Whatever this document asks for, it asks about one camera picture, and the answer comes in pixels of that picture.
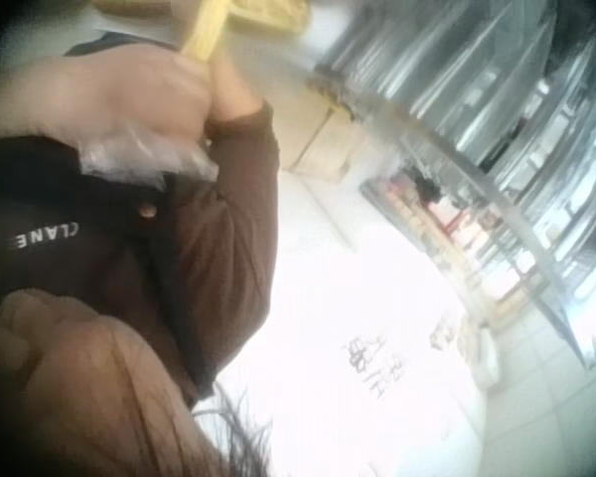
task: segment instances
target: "brown jacket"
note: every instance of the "brown jacket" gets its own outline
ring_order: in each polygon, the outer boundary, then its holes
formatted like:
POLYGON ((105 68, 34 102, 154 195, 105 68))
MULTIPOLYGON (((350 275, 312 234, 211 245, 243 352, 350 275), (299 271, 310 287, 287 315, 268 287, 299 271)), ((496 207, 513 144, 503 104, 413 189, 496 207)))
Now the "brown jacket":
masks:
MULTIPOLYGON (((278 149, 268 106, 216 125, 210 137, 210 156, 220 166, 218 180, 177 179, 169 206, 185 306, 202 352, 217 372, 260 327, 269 309, 278 149)), ((74 151, 53 147, 62 149, 54 154, 75 160, 74 151)), ((7 150, 23 156, 45 153, 44 148, 7 150)), ((164 324, 159 292, 123 238, 81 223, 70 211, 0 198, 0 301, 23 288, 78 298, 129 324, 155 350, 186 401, 196 400, 196 388, 164 324)))

